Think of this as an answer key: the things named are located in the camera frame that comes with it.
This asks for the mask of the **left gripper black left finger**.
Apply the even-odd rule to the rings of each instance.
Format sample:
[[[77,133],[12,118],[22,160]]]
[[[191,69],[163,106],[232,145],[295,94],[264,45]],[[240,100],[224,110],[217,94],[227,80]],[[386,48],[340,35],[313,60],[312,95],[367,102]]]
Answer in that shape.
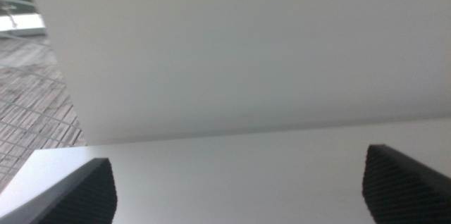
[[[94,158],[1,216],[2,223],[110,224],[118,205],[108,158]]]

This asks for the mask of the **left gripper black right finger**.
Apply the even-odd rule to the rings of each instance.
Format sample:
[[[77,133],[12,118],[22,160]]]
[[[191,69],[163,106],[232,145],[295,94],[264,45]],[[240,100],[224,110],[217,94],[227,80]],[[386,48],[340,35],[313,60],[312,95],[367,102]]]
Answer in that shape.
[[[384,144],[367,149],[362,196],[378,224],[450,224],[450,178]]]

